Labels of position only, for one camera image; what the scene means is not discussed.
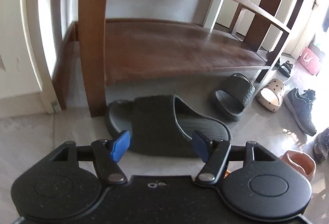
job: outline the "pink bag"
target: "pink bag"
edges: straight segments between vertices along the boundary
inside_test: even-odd
[[[320,59],[308,48],[305,48],[298,61],[311,75],[316,75],[321,69]]]

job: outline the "white door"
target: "white door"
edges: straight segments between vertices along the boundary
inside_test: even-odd
[[[0,99],[42,91],[22,20],[24,0],[0,0]]]
[[[316,0],[317,5],[313,7],[314,1],[305,0],[296,19],[297,25],[292,27],[288,37],[285,52],[295,59],[300,56],[305,47],[309,46],[315,32],[321,28],[329,5],[329,0]]]

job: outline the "dark green slide sandal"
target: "dark green slide sandal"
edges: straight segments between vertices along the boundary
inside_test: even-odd
[[[250,80],[240,73],[235,73],[222,82],[213,100],[228,120],[239,121],[254,93],[255,87]]]
[[[145,155],[198,157],[190,143],[195,130],[210,140],[231,141],[223,122],[197,113],[176,95],[114,101],[108,105],[105,122],[115,139],[128,130],[129,150]]]

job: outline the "sneaker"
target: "sneaker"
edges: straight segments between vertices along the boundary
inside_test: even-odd
[[[281,66],[279,66],[279,71],[289,78],[291,76],[291,70],[292,70],[293,64],[290,63],[289,61],[283,63]]]
[[[298,126],[310,136],[316,134],[316,129],[311,120],[312,102],[302,97],[298,89],[292,89],[283,99],[289,111],[293,114]]]
[[[304,93],[301,95],[304,98],[310,99],[310,101],[313,103],[315,101],[315,91],[308,89],[307,91],[304,91]]]
[[[329,128],[318,134],[315,142],[313,147],[315,157],[319,162],[323,162],[329,154]]]

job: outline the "metal rivet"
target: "metal rivet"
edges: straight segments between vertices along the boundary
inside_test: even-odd
[[[154,182],[150,182],[147,186],[150,188],[156,188],[158,185]]]
[[[158,186],[167,186],[167,183],[165,181],[157,181],[156,184]]]
[[[215,176],[211,173],[202,173],[199,175],[199,180],[201,181],[213,181]]]
[[[120,182],[124,180],[124,176],[119,173],[110,174],[107,178],[112,182]]]

